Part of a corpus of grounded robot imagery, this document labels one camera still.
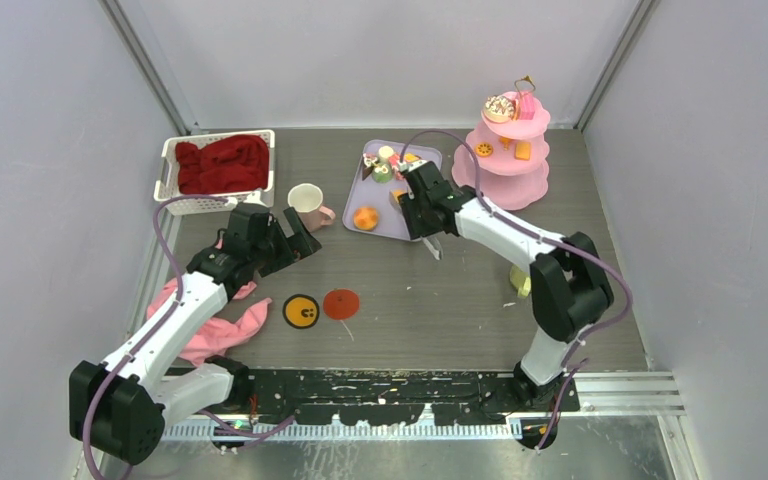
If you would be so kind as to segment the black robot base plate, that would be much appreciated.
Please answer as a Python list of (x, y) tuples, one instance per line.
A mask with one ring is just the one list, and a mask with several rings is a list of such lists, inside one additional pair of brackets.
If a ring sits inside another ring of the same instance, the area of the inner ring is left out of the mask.
[(529, 399), (508, 372), (434, 370), (253, 369), (243, 394), (209, 406), (215, 415), (253, 415), (277, 424), (412, 425), (424, 414), (436, 426), (496, 425), (519, 414), (576, 412), (575, 385)]

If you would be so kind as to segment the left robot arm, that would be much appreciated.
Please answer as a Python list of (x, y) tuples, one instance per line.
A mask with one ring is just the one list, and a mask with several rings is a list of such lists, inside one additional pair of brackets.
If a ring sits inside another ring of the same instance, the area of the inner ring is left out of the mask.
[(254, 280), (319, 251), (321, 244), (292, 207), (286, 234), (270, 209), (242, 203), (218, 238), (175, 265), (173, 294), (130, 339), (99, 363), (80, 362), (68, 381), (69, 432), (88, 462), (94, 451), (130, 466), (145, 461), (164, 429), (208, 407), (245, 409), (254, 386), (246, 365), (214, 355), (170, 381), (167, 370), (197, 331)]

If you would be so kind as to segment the round orange lattice cookie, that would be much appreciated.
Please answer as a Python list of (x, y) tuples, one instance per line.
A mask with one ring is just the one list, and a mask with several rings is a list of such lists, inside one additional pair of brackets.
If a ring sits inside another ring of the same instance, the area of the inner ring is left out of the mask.
[(473, 151), (478, 157), (490, 157), (494, 153), (494, 146), (488, 142), (481, 142), (474, 146)]

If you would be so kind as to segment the sprinkled donut cake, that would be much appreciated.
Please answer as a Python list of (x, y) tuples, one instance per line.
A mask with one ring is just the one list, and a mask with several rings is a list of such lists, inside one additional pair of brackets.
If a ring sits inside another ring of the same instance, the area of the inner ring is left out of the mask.
[(489, 96), (482, 107), (482, 114), (492, 123), (507, 123), (517, 117), (517, 102), (504, 95)]

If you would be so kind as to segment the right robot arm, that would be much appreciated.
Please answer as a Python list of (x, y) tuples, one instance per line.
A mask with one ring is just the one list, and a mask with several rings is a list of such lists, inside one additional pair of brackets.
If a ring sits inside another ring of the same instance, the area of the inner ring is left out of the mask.
[(540, 229), (495, 205), (474, 188), (456, 187), (439, 167), (419, 160), (400, 168), (407, 193), (398, 203), (411, 239), (446, 233), (474, 241), (526, 273), (538, 330), (514, 368), (515, 396), (527, 410), (554, 396), (567, 356), (580, 333), (613, 304), (593, 241), (577, 232)]

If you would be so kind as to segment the chocolate cake slice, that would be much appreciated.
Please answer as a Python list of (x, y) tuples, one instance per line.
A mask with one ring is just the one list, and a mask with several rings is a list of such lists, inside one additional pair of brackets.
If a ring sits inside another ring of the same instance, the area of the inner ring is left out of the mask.
[(361, 180), (366, 180), (377, 167), (379, 158), (377, 154), (363, 153), (361, 156)]

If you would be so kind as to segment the pink square cake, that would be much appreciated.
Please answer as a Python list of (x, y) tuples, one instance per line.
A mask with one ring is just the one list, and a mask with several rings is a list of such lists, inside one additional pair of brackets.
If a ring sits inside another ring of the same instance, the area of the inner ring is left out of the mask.
[(533, 92), (520, 92), (517, 98), (517, 119), (521, 121), (531, 121), (536, 114), (536, 110), (537, 108)]

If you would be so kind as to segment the orange round bun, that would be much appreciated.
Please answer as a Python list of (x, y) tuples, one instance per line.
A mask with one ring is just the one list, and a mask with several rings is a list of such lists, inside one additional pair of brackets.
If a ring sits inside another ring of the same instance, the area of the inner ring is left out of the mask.
[(361, 231), (374, 231), (377, 228), (379, 221), (379, 211), (370, 206), (359, 207), (352, 215), (354, 227)]

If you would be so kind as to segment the orange square biscuit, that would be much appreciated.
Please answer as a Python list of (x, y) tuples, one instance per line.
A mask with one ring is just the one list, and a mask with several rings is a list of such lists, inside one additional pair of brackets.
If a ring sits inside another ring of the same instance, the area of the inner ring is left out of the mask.
[(520, 161), (529, 161), (532, 156), (532, 144), (530, 141), (517, 141), (514, 150), (514, 158)]

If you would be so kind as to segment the orange fish-shaped pastry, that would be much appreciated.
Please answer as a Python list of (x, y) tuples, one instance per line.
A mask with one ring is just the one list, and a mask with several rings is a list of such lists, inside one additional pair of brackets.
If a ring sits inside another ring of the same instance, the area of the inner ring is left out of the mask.
[(510, 148), (511, 142), (512, 140), (510, 138), (502, 137), (502, 136), (499, 137), (499, 143), (502, 145), (505, 151), (507, 151)]

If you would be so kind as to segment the yellow pink layered cake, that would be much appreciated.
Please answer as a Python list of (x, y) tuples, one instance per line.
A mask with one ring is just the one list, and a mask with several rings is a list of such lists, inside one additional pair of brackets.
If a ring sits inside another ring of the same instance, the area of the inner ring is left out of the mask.
[(395, 173), (400, 173), (404, 166), (419, 160), (421, 160), (421, 157), (413, 153), (406, 153), (405, 155), (395, 153), (388, 158), (391, 168)]

